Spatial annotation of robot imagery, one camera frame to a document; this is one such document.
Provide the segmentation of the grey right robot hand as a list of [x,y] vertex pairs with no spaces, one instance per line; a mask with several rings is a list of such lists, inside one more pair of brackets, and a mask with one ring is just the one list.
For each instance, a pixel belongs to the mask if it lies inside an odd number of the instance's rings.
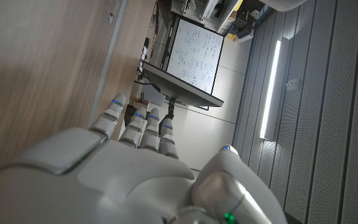
[[278,200],[230,145],[198,173],[169,119],[136,111],[112,139],[125,96],[0,167],[0,223],[285,223]]

